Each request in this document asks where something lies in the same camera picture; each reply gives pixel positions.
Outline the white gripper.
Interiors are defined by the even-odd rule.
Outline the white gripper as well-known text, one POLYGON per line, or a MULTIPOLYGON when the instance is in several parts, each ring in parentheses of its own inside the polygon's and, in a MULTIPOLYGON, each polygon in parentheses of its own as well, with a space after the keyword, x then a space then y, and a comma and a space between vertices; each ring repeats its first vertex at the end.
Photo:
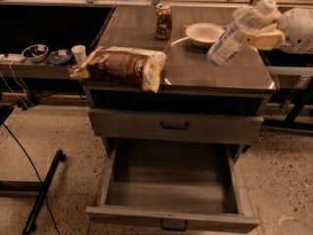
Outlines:
POLYGON ((236 9, 232 17, 244 25, 273 24, 281 17, 279 30, 243 33, 240 38, 243 45, 259 50, 280 48, 290 54, 313 53, 313 9, 292 8, 281 16, 277 8, 264 13, 256 7, 244 6, 236 9))

